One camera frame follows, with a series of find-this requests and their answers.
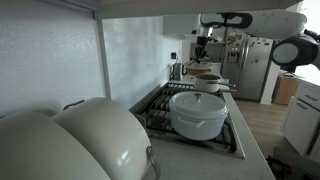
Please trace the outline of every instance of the white countertop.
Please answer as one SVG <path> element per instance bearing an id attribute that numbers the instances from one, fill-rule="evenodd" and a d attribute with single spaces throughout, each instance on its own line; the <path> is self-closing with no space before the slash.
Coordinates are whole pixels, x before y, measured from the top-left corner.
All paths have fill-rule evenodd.
<path id="1" fill-rule="evenodd" d="M 187 75 L 182 81 L 170 82 L 190 84 L 194 83 L 194 79 Z M 230 93 L 223 93 L 223 97 L 239 135 L 245 159 L 151 138 L 162 169 L 161 179 L 275 179 L 233 97 Z M 154 178 L 150 167 L 144 180 Z"/>
<path id="2" fill-rule="evenodd" d="M 302 67 L 297 67 L 296 78 L 302 82 L 309 85 L 317 86 L 320 88 L 320 71 L 313 65 L 307 65 Z"/>

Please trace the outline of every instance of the white tile wall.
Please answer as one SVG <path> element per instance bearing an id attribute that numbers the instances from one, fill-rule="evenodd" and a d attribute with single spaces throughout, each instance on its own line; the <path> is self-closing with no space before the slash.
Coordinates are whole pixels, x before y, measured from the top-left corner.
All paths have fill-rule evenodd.
<path id="1" fill-rule="evenodd" d="M 92 13 L 3 0 L 0 17 L 0 116 L 105 96 Z"/>
<path id="2" fill-rule="evenodd" d="M 103 20 L 111 98 L 131 108 L 168 80 L 171 51 L 181 41 L 162 35 L 162 17 Z"/>

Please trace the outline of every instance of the burner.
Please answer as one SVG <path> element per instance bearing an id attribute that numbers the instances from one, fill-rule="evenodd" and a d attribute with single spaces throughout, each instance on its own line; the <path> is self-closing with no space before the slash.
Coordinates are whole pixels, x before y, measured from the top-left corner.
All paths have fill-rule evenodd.
<path id="1" fill-rule="evenodd" d="M 216 153 L 244 158 L 244 153 L 237 137 L 230 116 L 225 120 L 221 133 L 214 139 L 194 141 L 178 134 L 170 123 L 169 100 L 179 92 L 196 91 L 193 85 L 167 83 L 148 102 L 134 114 L 142 115 L 147 122 L 149 137 L 181 143 Z M 211 93 L 218 97 L 221 93 Z"/>

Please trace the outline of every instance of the pot handle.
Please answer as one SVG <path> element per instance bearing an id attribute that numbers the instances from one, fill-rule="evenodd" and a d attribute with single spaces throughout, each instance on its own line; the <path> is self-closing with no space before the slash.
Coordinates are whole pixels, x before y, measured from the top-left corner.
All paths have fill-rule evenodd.
<path id="1" fill-rule="evenodd" d="M 217 81 L 207 81 L 207 84 L 218 84 Z"/>
<path id="2" fill-rule="evenodd" d="M 74 102 L 74 103 L 68 104 L 63 108 L 63 111 L 69 109 L 71 106 L 75 106 L 75 105 L 81 104 L 83 102 L 84 102 L 84 99 L 82 99 L 81 101 L 78 101 L 78 102 Z"/>
<path id="3" fill-rule="evenodd" d="M 156 180 L 159 180 L 161 175 L 161 168 L 151 146 L 147 147 L 147 157 L 156 173 Z"/>
<path id="4" fill-rule="evenodd" d="M 201 94 L 201 93 L 194 93 L 194 95 L 196 96 L 197 101 L 198 101 L 198 102 L 201 102 L 201 101 L 200 101 L 200 98 L 203 96 L 203 94 Z"/>
<path id="5" fill-rule="evenodd" d="M 236 87 L 235 84 L 229 84 L 229 83 L 223 83 L 223 82 L 219 82 L 218 84 L 223 85 L 223 86 Z"/>
<path id="6" fill-rule="evenodd" d="M 199 121 L 199 122 L 191 122 L 191 121 L 187 121 L 187 120 L 184 120 L 182 119 L 180 116 L 178 117 L 178 120 L 183 122 L 183 123 L 186 123 L 186 124 L 189 124 L 195 128 L 199 128 L 203 125 L 204 121 Z"/>

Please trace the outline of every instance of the refrigerator handle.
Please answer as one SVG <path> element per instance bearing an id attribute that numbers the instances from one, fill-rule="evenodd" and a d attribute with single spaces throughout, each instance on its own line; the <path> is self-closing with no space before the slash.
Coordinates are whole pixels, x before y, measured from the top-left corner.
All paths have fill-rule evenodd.
<path id="1" fill-rule="evenodd" d="M 239 70 L 241 70 L 243 56 L 244 56 L 244 52 L 245 52 L 245 49 L 246 49 L 246 46 L 245 46 L 245 44 L 247 43 L 246 40 L 247 40 L 247 38 L 244 38 L 242 40 L 242 44 L 241 44 L 242 50 L 241 50 L 241 58 L 240 58 L 240 61 L 239 61 Z"/>
<path id="2" fill-rule="evenodd" d="M 248 58 L 248 53 L 249 53 L 249 38 L 246 38 L 246 45 L 244 46 L 244 55 L 243 55 L 243 59 L 242 59 L 242 70 L 246 67 L 246 62 L 247 62 L 247 58 Z"/>

